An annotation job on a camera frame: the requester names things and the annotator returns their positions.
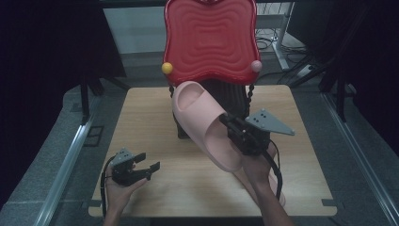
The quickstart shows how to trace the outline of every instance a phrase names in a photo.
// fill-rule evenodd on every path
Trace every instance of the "yellow ball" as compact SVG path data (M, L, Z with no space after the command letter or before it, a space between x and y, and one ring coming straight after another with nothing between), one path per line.
M170 74L172 73L172 71L173 71L173 66L170 63L165 62L164 64L162 64L162 72L164 74Z

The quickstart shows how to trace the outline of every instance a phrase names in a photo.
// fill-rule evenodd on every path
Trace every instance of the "wooden tabletop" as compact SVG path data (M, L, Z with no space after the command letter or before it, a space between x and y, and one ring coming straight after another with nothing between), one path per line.
M271 135L280 151L284 209L290 216L335 215L335 206L322 204L322 200L332 200L332 196L290 89L255 87L251 112L263 107L295 130L295 136ZM190 139L177 138L168 88L128 91L104 162L123 147L134 154L147 154L147 159L137 164L138 169L161 162L161 169L133 194L124 216L261 215L256 203L231 173L219 169ZM101 199L99 182L92 197L96 201ZM89 207L88 211L94 217L102 215L101 207Z

